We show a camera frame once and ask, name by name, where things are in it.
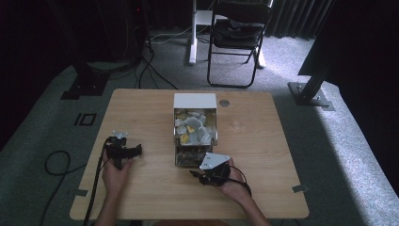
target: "white table leg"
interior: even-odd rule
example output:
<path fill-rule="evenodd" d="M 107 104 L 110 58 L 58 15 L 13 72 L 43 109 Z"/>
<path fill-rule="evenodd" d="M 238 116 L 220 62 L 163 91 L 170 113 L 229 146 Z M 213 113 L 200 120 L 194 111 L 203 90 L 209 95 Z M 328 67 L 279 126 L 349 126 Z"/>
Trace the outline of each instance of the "white table leg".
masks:
<path fill-rule="evenodd" d="M 256 48 L 255 54 L 258 54 L 258 51 L 259 51 L 259 48 Z M 264 61 L 264 56 L 263 56 L 262 50 L 261 50 L 261 52 L 259 53 L 258 67 L 259 67 L 259 68 L 265 68 L 265 67 L 266 67 L 266 62 Z"/>
<path fill-rule="evenodd" d="M 191 36 L 191 48 L 190 48 L 190 58 L 188 64 L 194 65 L 197 61 L 197 22 L 196 22 L 196 14 L 197 14 L 197 0 L 193 0 L 193 18 L 192 18 L 192 36 Z"/>

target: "black curtain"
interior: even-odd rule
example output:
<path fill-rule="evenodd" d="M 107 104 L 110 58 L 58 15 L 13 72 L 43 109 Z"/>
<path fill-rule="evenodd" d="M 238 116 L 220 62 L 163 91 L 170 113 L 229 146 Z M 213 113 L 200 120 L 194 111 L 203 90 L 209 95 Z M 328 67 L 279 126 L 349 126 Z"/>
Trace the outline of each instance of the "black curtain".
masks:
<path fill-rule="evenodd" d="M 210 0 L 199 0 L 197 8 L 206 8 Z M 150 29 L 186 29 L 191 26 L 192 0 L 148 0 Z"/>
<path fill-rule="evenodd" d="M 337 1 L 299 71 L 339 87 L 396 194 L 398 37 L 399 1 Z M 330 70 L 320 71 L 321 66 Z"/>
<path fill-rule="evenodd" d="M 274 0 L 273 17 L 266 35 L 314 39 L 323 26 L 333 2 L 334 0 Z"/>

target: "folding chair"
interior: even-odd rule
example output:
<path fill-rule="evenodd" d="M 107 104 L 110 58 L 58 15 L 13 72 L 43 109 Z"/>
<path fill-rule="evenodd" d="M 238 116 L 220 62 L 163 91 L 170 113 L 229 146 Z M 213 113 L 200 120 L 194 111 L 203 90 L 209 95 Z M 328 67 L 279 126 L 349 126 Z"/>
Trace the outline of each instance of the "folding chair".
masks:
<path fill-rule="evenodd" d="M 271 8 L 264 3 L 221 2 L 220 0 L 215 0 L 212 13 L 207 71 L 207 80 L 211 86 L 246 89 L 253 84 L 259 54 L 262 51 L 263 34 L 271 15 Z M 230 49 L 230 52 L 214 52 L 213 46 L 220 49 Z M 211 81 L 212 55 L 247 56 L 245 63 L 248 63 L 255 51 L 252 78 L 248 84 L 219 84 Z"/>

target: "black floor stand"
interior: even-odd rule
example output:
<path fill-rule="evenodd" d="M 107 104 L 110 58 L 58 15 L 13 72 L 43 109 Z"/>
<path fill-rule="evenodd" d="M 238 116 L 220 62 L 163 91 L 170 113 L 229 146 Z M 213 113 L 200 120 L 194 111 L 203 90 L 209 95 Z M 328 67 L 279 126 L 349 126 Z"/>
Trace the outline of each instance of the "black floor stand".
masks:
<path fill-rule="evenodd" d="M 109 73 L 93 73 L 93 79 L 89 83 L 82 81 L 82 76 L 77 75 L 70 90 L 64 91 L 61 100 L 78 100 L 80 96 L 102 96 Z"/>
<path fill-rule="evenodd" d="M 335 111 L 332 102 L 326 99 L 323 91 L 320 89 L 318 89 L 311 98 L 307 98 L 304 94 L 304 89 L 307 85 L 307 83 L 288 83 L 288 87 L 290 88 L 291 94 L 294 96 L 297 105 L 321 106 L 325 111 Z"/>

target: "dark background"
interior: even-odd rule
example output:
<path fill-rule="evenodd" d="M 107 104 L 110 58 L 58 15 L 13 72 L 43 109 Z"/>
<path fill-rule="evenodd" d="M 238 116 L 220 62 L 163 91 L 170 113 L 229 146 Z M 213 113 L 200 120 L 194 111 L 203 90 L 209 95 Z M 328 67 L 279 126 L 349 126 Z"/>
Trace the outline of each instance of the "dark background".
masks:
<path fill-rule="evenodd" d="M 67 2 L 63 6 L 65 15 L 82 58 L 118 60 L 95 1 Z M 299 74 L 318 76 L 321 64 L 330 66 L 327 81 L 340 88 L 397 193 L 399 95 L 395 78 L 399 75 L 399 4 L 396 2 L 335 1 Z M 138 1 L 129 3 L 132 12 L 129 27 L 133 34 L 130 37 L 139 46 L 142 38 L 135 33 L 135 27 L 143 24 L 142 11 L 136 11 L 141 5 Z M 149 1 L 150 25 L 153 29 L 186 28 L 191 25 L 191 8 L 191 1 L 187 0 Z M 53 78 L 72 64 L 58 29 L 46 1 L 0 1 L 1 149 Z"/>

